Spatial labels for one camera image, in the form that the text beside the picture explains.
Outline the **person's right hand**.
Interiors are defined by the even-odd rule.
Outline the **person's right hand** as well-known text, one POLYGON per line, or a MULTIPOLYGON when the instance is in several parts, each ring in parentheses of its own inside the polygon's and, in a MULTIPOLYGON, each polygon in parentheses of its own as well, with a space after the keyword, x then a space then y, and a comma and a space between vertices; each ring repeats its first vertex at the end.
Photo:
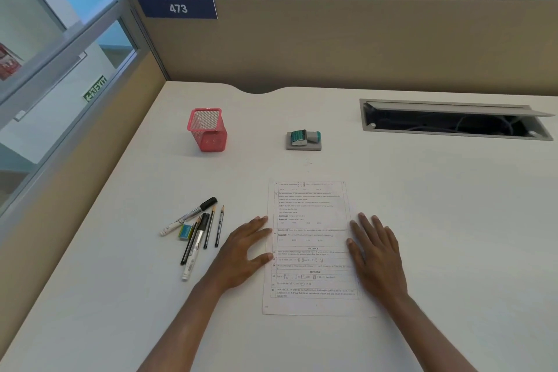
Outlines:
POLYGON ((387 245, 374 245, 372 217, 368 218, 365 213, 360 212, 358 219, 351 221, 356 221, 366 235, 362 237, 361 243, 366 253, 366 269, 355 269, 364 290, 379 304, 382 294, 408 294, 400 247, 394 232, 383 225, 387 232, 387 245))

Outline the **person's right forearm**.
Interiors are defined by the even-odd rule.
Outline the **person's right forearm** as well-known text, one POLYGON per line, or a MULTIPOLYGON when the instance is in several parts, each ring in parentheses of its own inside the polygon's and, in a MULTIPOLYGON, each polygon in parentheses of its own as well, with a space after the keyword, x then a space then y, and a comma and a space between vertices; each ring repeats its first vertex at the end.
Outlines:
POLYGON ((379 298, 423 372, 478 372, 408 294, 379 298))

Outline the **person's left forearm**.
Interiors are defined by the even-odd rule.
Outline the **person's left forearm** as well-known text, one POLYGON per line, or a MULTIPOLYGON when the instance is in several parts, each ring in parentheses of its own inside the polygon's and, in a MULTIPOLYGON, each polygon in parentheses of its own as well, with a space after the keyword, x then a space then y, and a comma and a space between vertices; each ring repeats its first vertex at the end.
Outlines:
POLYGON ((229 288, 219 279, 199 281, 137 372, 190 372, 214 309, 229 288))

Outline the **dark pencil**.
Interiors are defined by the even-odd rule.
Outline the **dark pencil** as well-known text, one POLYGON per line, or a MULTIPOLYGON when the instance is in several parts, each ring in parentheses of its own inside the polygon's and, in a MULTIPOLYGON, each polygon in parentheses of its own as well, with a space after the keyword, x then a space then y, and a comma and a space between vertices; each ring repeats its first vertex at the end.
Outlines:
POLYGON ((225 213, 225 206, 223 205, 221 207, 221 210, 220 210, 218 228, 217 228, 217 233, 216 233, 216 236, 215 236, 215 243, 214 243, 215 248, 218 248, 219 244, 220 244, 220 235, 221 235, 221 229, 222 229, 222 226, 223 226, 224 213, 225 213))
POLYGON ((207 225, 207 227, 206 227, 205 240, 204 240, 203 249, 207 249, 207 248, 208 248, 209 238, 210 238, 210 232, 211 232, 211 229, 212 229, 213 219, 214 219, 214 216, 215 216, 215 212, 216 212, 216 205, 214 205, 214 206, 212 207, 212 211, 211 211, 211 214, 210 214, 210 219, 209 219, 208 225, 207 225))

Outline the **printed white paper sheet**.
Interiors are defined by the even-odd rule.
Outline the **printed white paper sheet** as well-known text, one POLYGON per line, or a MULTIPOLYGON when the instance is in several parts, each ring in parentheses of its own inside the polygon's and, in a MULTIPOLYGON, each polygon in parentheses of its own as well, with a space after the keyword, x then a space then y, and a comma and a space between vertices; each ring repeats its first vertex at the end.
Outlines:
POLYGON ((271 182, 262 312, 377 317, 358 281, 346 240, 350 206, 343 181, 271 182))

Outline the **white marker with black cap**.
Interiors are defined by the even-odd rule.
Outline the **white marker with black cap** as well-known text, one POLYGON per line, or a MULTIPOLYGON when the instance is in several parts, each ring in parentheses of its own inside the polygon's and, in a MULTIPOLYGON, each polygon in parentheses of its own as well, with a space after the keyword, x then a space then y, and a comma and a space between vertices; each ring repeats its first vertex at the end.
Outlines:
POLYGON ((218 200, 217 200, 216 197, 211 197, 210 199, 207 199, 200 206, 193 209, 191 212, 186 213, 185 215, 181 216, 179 219, 177 219, 173 223, 171 223, 168 226, 166 226, 165 228, 163 228, 159 232, 159 235, 160 236, 166 236, 166 235, 170 234, 173 230, 175 230, 176 228, 179 228, 182 224, 184 224, 184 222, 186 222, 187 220, 190 220, 191 218, 205 212, 208 208, 217 204, 217 202, 218 202, 218 200))
POLYGON ((192 275, 192 271, 194 269, 195 262, 197 260, 198 255, 199 255, 201 241, 203 239, 204 233, 207 230, 209 220, 210 220, 210 214, 209 213, 203 213, 203 215, 201 216, 201 219, 199 220, 198 227, 196 229, 195 234, 193 235, 194 239, 192 241, 192 247, 191 247, 191 249, 189 251, 189 254, 186 258, 185 269, 184 269, 184 272, 183 272, 182 278, 181 278, 182 281, 184 281, 184 282, 187 282, 192 275))

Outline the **black pen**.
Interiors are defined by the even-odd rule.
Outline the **black pen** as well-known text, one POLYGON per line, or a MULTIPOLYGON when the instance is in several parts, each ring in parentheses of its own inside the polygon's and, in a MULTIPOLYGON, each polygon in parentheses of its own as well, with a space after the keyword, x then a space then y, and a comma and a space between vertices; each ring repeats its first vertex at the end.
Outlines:
POLYGON ((183 226, 180 237, 187 237, 187 246, 186 246, 186 249, 184 251, 183 257, 181 259, 180 265, 185 265, 185 263, 187 261, 190 250, 192 249, 192 244, 194 243, 194 237, 196 235, 197 228, 200 224, 201 218, 202 218, 202 215, 199 216, 197 218, 197 220, 191 225, 191 227, 188 229, 187 235, 185 234, 186 225, 183 226))

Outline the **grey flat pad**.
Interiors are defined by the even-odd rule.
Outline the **grey flat pad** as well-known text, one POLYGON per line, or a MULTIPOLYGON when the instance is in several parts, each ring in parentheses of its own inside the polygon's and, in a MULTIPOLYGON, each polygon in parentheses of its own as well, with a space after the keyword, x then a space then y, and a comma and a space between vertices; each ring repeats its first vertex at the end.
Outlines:
POLYGON ((288 151, 321 151, 322 150, 323 143, 321 140, 317 143, 308 142, 306 145, 293 145, 291 143, 291 134, 292 133, 286 134, 285 150, 288 151))

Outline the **teal and white roller stamp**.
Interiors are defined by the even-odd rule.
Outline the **teal and white roller stamp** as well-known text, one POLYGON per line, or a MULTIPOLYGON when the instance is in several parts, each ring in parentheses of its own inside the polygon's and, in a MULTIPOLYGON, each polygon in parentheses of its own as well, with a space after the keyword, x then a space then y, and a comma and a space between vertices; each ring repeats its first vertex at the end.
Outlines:
POLYGON ((296 130, 290 133, 289 143, 291 146, 308 146, 321 144, 321 133, 319 131, 296 130))

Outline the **pink mesh pen holder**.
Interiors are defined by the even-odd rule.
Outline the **pink mesh pen holder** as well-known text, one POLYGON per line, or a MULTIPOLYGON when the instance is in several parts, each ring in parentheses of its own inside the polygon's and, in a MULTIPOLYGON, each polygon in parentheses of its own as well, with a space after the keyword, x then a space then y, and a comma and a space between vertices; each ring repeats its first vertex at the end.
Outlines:
POLYGON ((227 130, 221 108, 194 108, 187 124, 200 151, 205 153, 226 150, 227 130))

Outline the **beige cubicle partition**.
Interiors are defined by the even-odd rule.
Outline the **beige cubicle partition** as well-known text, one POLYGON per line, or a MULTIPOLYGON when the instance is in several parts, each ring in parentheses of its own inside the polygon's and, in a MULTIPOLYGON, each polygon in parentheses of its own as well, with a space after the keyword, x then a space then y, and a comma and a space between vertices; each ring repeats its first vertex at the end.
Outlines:
POLYGON ((558 95, 558 0, 214 0, 146 18, 170 81, 558 95))

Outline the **beige partition with glass panel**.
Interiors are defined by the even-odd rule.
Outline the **beige partition with glass panel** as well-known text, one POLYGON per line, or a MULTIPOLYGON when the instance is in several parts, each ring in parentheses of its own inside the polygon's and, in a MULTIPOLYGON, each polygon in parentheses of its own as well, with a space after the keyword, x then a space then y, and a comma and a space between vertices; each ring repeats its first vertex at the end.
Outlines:
POLYGON ((134 0, 107 0, 86 23, 39 55, 0 102, 0 123, 15 108, 52 92, 70 61, 112 23, 132 52, 101 91, 65 126, 36 168, 0 208, 0 357, 32 307, 167 81, 134 0))

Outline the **green exit sign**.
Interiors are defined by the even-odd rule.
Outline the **green exit sign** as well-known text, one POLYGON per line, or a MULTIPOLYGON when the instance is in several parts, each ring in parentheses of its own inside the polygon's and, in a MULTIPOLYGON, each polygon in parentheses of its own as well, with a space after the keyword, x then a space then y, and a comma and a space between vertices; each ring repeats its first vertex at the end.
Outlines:
POLYGON ((97 81, 82 95, 82 98, 89 103, 92 101, 97 93, 99 93, 104 85, 107 83, 107 78, 101 75, 97 81))

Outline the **blue number sign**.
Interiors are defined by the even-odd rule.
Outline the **blue number sign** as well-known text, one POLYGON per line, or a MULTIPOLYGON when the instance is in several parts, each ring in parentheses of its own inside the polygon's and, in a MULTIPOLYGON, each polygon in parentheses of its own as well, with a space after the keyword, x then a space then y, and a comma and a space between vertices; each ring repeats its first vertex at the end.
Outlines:
POLYGON ((217 20, 214 0, 137 0, 146 18, 217 20))

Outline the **red poster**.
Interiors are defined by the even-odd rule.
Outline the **red poster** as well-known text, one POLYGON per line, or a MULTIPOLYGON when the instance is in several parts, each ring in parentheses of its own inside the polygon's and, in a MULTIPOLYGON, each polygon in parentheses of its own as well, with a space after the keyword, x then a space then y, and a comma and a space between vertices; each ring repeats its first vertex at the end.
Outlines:
POLYGON ((0 81, 6 81, 22 67, 23 60, 15 52, 0 43, 0 81))

